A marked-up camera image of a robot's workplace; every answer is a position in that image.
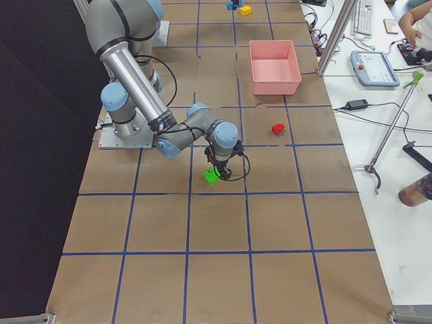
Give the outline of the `person hand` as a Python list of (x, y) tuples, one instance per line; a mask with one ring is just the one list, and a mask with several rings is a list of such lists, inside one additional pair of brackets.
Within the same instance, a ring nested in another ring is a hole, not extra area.
[(404, 33), (407, 41), (416, 46), (416, 40), (421, 39), (421, 32), (414, 28), (414, 24), (424, 16), (423, 13), (415, 10), (411, 10), (405, 13), (399, 20), (399, 27)]

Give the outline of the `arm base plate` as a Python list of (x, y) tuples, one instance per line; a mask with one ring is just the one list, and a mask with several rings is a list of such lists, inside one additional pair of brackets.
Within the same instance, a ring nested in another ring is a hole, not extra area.
[(168, 44), (169, 35), (169, 25), (168, 20), (162, 20), (156, 24), (156, 33), (153, 35), (151, 41), (154, 47), (166, 47)]
[(150, 149), (154, 133), (139, 110), (134, 118), (124, 124), (115, 123), (107, 113), (105, 121), (95, 127), (100, 130), (100, 149)]

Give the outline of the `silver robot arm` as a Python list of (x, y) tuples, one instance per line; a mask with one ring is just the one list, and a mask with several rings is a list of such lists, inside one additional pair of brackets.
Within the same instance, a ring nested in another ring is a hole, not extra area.
[(178, 123), (158, 95), (161, 90), (158, 73), (144, 72), (130, 50), (133, 42), (151, 46), (162, 18), (160, 1), (90, 3), (84, 19), (88, 41), (94, 53), (117, 78), (102, 90), (103, 106), (111, 117), (113, 128), (124, 138), (133, 135), (134, 127), (141, 125), (137, 116), (141, 113), (157, 135), (159, 152), (169, 159), (204, 137), (209, 143), (205, 155), (216, 176), (230, 182), (232, 172), (227, 162), (244, 154), (237, 127), (219, 119), (203, 103), (193, 104), (187, 118)]

